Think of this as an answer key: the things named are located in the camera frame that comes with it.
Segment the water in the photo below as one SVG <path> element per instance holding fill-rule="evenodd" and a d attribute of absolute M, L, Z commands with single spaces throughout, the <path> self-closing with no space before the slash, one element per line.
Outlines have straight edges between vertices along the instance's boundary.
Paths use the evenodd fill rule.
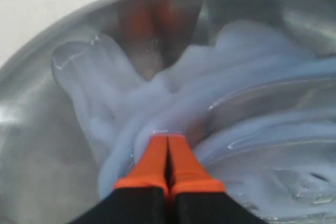
<path fill-rule="evenodd" d="M 152 134 L 179 132 L 254 214 L 274 223 L 336 215 L 336 58 L 241 20 L 150 81 L 100 34 L 58 47 L 52 71 L 101 166 L 101 198 Z"/>

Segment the stainless steel bowl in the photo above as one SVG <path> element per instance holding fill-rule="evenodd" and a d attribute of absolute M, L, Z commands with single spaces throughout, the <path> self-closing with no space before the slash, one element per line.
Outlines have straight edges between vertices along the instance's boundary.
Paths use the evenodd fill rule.
<path fill-rule="evenodd" d="M 151 4 L 154 0 L 141 0 Z M 171 40 L 158 36 L 165 68 L 189 43 L 211 44 L 226 23 L 248 18 L 283 30 L 321 56 L 336 52 L 336 0 L 169 0 L 190 17 Z M 139 0 L 101 0 L 42 32 L 0 70 L 0 223 L 65 223 L 98 202 L 97 174 L 70 100 L 54 83 L 51 51 L 82 27 L 114 37 L 146 76 L 145 42 L 120 32 Z"/>

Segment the metal bowl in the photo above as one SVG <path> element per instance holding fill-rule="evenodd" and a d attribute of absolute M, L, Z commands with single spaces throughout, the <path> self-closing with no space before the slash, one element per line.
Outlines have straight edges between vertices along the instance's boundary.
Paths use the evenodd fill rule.
<path fill-rule="evenodd" d="M 336 0 L 168 0 L 190 17 L 159 35 L 163 64 L 153 69 L 145 41 L 120 32 L 120 17 L 155 0 L 101 0 L 66 17 L 25 45 L 0 70 L 0 223 L 65 223 L 98 202 L 98 168 L 72 104 L 55 84 L 51 51 L 83 27 L 115 38 L 143 76 L 170 66 L 191 42 L 211 44 L 218 30 L 248 18 L 284 31 L 318 54 L 336 53 Z"/>

